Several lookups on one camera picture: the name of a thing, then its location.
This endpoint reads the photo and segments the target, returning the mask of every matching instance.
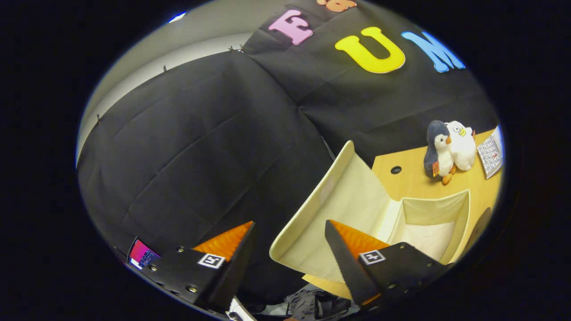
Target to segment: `foam letter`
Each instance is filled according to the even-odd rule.
[[[356,7],[357,3],[351,0],[317,0],[320,5],[325,5],[325,7],[334,12],[343,12],[349,7]]]
[[[448,67],[453,69],[454,67],[458,69],[466,68],[453,53],[451,53],[446,47],[444,47],[442,43],[434,39],[434,37],[428,33],[423,32],[423,35],[430,42],[409,31],[404,32],[401,35],[403,38],[414,42],[418,47],[420,47],[430,57],[432,62],[434,62],[434,69],[436,69],[436,71],[439,73],[445,73],[449,70]]]
[[[359,37],[354,35],[350,35],[337,41],[335,44],[335,49],[345,51],[364,70],[375,74],[388,73],[390,71],[399,69],[404,65],[405,57],[402,50],[400,50],[400,48],[398,48],[392,41],[385,37],[379,28],[365,28],[361,31],[361,34],[373,37],[373,39],[377,40],[381,45],[383,45],[391,55],[385,59],[378,59],[377,57],[373,56],[373,54],[371,54],[367,48],[361,45],[359,42]]]
[[[312,30],[299,29],[299,27],[309,26],[309,23],[307,23],[307,21],[298,17],[294,17],[295,15],[300,15],[300,14],[301,14],[300,11],[288,10],[278,20],[272,23],[272,25],[268,29],[277,30],[283,33],[284,35],[292,39],[294,45],[299,45],[313,34]]]

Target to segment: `blue letter m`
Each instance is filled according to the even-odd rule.
[[[450,68],[464,69],[466,68],[464,64],[456,58],[456,56],[450,52],[442,43],[434,39],[433,36],[426,32],[423,35],[430,41],[426,41],[414,33],[407,31],[401,34],[403,38],[414,42],[418,47],[420,47],[424,52],[432,59],[434,62],[434,69],[439,73],[445,73]]]

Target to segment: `white stuffed animal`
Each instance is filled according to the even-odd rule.
[[[460,122],[452,121],[444,123],[450,131],[452,143],[450,152],[454,157],[454,164],[460,170],[468,171],[474,165],[476,159],[476,133],[471,127],[464,127]]]

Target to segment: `orange foam pad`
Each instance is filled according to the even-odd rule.
[[[358,259],[360,253],[388,247],[389,245],[359,230],[330,219],[331,224],[343,238],[353,257]]]
[[[234,252],[238,248],[238,245],[240,245],[242,238],[244,238],[244,235],[252,223],[253,221],[250,221],[234,227],[232,230],[219,234],[210,240],[195,246],[193,250],[223,256],[226,258],[226,262],[230,262],[230,259],[234,255]]]

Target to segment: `white wall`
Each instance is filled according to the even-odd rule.
[[[97,114],[143,82],[182,63],[239,47],[289,0],[215,0],[164,25],[129,49],[99,82],[79,124],[75,161]]]

